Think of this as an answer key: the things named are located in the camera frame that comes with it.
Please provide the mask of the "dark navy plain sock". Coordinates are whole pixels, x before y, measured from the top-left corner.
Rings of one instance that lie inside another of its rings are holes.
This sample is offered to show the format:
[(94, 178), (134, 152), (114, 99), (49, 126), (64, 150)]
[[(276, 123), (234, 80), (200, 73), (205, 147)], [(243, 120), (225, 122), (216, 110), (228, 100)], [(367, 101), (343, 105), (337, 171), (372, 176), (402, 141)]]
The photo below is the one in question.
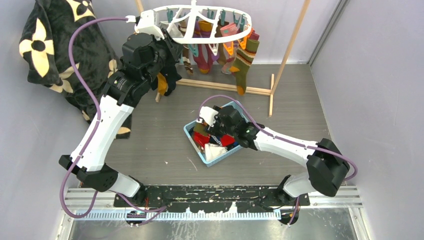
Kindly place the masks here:
[(176, 89), (177, 81), (179, 81), (182, 77), (178, 73), (175, 65), (165, 66), (161, 73), (164, 75), (168, 86), (164, 96), (169, 96)]

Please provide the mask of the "brown white orange sock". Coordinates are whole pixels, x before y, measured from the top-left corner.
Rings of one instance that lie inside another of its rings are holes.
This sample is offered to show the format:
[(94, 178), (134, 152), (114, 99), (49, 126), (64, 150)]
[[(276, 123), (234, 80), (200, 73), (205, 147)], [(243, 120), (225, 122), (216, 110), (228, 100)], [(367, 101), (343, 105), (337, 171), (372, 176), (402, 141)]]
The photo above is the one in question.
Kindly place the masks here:
[(165, 76), (162, 73), (157, 75), (157, 92), (164, 96), (168, 91), (168, 83)]

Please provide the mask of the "white clip hanger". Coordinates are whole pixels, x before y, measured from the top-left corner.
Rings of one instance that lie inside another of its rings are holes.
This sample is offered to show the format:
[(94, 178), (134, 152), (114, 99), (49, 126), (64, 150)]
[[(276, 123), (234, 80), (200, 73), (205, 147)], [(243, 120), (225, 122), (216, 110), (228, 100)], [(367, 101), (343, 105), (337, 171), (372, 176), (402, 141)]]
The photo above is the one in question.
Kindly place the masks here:
[(209, 45), (216, 55), (219, 44), (232, 47), (237, 41), (244, 49), (253, 33), (251, 16), (241, 10), (197, 5), (174, 4), (156, 7), (140, 13), (137, 33), (154, 35), (163, 40), (169, 35), (181, 45)]

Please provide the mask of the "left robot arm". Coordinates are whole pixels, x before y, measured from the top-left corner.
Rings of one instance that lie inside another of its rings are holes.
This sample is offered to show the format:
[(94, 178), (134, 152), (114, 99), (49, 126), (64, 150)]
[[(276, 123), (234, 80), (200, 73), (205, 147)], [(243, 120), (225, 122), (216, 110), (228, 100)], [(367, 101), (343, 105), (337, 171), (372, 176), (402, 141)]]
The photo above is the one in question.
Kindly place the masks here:
[(71, 155), (62, 155), (59, 164), (70, 169), (85, 187), (98, 192), (113, 191), (126, 196), (133, 206), (146, 200), (145, 186), (135, 178), (105, 163), (108, 150), (141, 98), (150, 91), (157, 75), (176, 65), (183, 46), (163, 29), (163, 38), (135, 33), (122, 46), (122, 69), (113, 73), (101, 92), (99, 113)]

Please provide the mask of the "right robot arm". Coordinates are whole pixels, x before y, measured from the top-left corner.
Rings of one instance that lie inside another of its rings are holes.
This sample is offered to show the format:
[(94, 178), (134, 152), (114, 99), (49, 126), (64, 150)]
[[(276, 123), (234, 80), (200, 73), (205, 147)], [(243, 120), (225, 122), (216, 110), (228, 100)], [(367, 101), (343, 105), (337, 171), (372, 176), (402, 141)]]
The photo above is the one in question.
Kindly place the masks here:
[(291, 205), (301, 195), (312, 192), (334, 197), (350, 171), (348, 161), (327, 138), (308, 141), (278, 133), (246, 120), (232, 105), (203, 106), (199, 118), (210, 135), (228, 135), (243, 148), (276, 154), (305, 168), (303, 173), (285, 176), (278, 185), (274, 197), (283, 205)]

